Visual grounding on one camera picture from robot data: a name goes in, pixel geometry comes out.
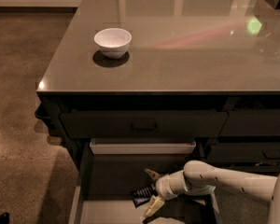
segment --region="brown floor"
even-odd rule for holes
[[[11,224],[67,223],[77,169],[35,119],[35,84],[49,65],[70,13],[0,13],[0,214]],[[265,224],[268,204],[217,190],[224,224]]]

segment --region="white robotic arm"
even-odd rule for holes
[[[164,204],[180,194],[211,194],[215,187],[271,203],[268,224],[280,224],[280,175],[256,175],[220,169],[202,161],[189,161],[184,169],[170,175],[146,172],[156,181],[158,197],[146,212],[151,217]]]

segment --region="black object on floor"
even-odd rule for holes
[[[8,224],[9,223],[9,213],[4,213],[0,215],[0,224]]]

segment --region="white bowl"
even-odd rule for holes
[[[99,50],[108,58],[117,59],[129,49],[132,35],[120,28],[108,28],[94,36]]]

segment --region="countertop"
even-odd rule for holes
[[[133,36],[118,60],[95,34]],[[63,93],[280,93],[280,10],[263,0],[82,0],[37,89]]]

